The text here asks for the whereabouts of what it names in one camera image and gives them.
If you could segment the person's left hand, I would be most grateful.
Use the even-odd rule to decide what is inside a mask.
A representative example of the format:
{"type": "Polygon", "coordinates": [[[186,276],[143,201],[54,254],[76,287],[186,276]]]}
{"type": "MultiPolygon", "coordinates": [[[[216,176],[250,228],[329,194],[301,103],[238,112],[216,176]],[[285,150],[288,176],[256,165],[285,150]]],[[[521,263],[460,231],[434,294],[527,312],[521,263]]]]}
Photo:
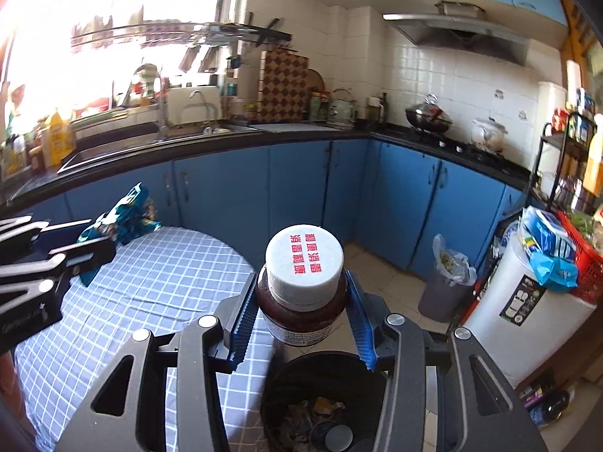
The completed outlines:
{"type": "Polygon", "coordinates": [[[10,352],[5,352],[0,356],[0,388],[7,408],[17,419],[23,419],[26,416],[23,393],[10,352]]]}

